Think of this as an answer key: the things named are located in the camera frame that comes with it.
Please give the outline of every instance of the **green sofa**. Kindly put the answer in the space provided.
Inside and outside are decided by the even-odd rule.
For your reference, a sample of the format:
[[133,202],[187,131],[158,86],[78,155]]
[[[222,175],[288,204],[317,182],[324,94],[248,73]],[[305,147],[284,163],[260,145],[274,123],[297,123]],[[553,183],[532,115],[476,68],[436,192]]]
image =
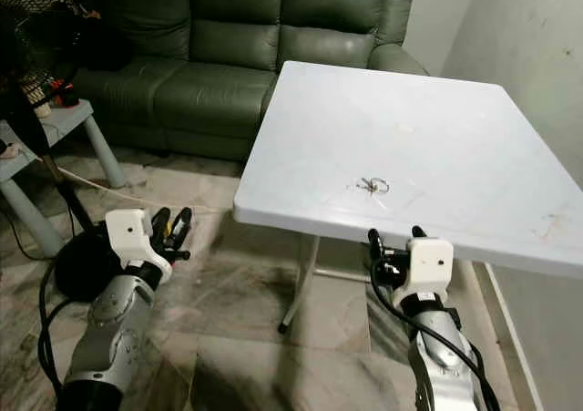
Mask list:
[[88,1],[136,52],[74,81],[111,143],[243,160],[286,60],[425,73],[401,48],[412,0]]

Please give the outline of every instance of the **metal table leg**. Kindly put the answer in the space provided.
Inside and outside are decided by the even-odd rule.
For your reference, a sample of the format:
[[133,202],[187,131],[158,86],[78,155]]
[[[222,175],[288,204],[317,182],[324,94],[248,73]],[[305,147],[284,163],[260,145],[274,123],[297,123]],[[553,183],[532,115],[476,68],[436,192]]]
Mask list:
[[307,261],[302,261],[300,263],[300,270],[298,270],[298,281],[295,288],[295,296],[291,306],[288,308],[287,313],[283,316],[278,331],[280,334],[285,334],[292,322],[293,316],[300,307],[303,299],[305,299],[308,290],[310,289],[310,283],[313,279],[313,271],[316,266],[316,259],[318,258],[318,248],[320,247],[320,237],[312,237],[312,247],[310,250],[310,257]]
[[47,256],[55,256],[63,247],[64,242],[51,223],[46,220],[14,180],[8,179],[0,182],[0,191],[20,221],[25,224],[35,241],[43,249],[43,252]]
[[93,148],[97,153],[99,163],[101,163],[101,167],[103,167],[103,171],[106,173],[109,185],[111,185],[112,188],[121,188],[126,184],[126,177],[119,167],[118,160],[111,152],[111,148],[103,137],[97,123],[93,117],[88,117],[83,125],[89,136],[91,145],[93,145]]

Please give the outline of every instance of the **sofa backrest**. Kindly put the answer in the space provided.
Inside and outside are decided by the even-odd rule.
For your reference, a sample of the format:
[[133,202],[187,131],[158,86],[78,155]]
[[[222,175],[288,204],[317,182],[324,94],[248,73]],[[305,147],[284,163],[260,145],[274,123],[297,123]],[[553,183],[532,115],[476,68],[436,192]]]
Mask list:
[[98,0],[137,52],[279,70],[285,60],[366,67],[404,40],[412,0]]

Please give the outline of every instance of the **tabletop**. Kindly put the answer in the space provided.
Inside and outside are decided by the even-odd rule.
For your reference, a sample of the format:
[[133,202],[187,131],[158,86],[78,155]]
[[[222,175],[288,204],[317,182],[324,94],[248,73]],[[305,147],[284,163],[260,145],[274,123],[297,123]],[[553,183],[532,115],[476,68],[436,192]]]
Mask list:
[[[82,99],[72,108],[51,108],[51,116],[41,119],[48,144],[52,147],[71,130],[79,126],[93,113],[91,104]],[[0,139],[4,142],[20,142],[6,121],[0,121]],[[23,151],[13,159],[0,159],[0,180],[10,179],[19,170],[35,160],[35,154],[23,146]]]
[[286,62],[234,217],[583,277],[583,192],[498,85]]

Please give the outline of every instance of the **small metal object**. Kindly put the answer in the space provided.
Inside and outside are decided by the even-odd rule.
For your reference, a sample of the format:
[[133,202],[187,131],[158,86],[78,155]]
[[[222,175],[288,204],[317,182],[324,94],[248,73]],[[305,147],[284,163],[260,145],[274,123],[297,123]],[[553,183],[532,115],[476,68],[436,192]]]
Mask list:
[[357,183],[356,188],[368,190],[371,195],[376,192],[379,194],[386,194],[390,189],[389,184],[379,177],[372,177],[369,180],[362,177],[361,180],[363,181],[363,184]]

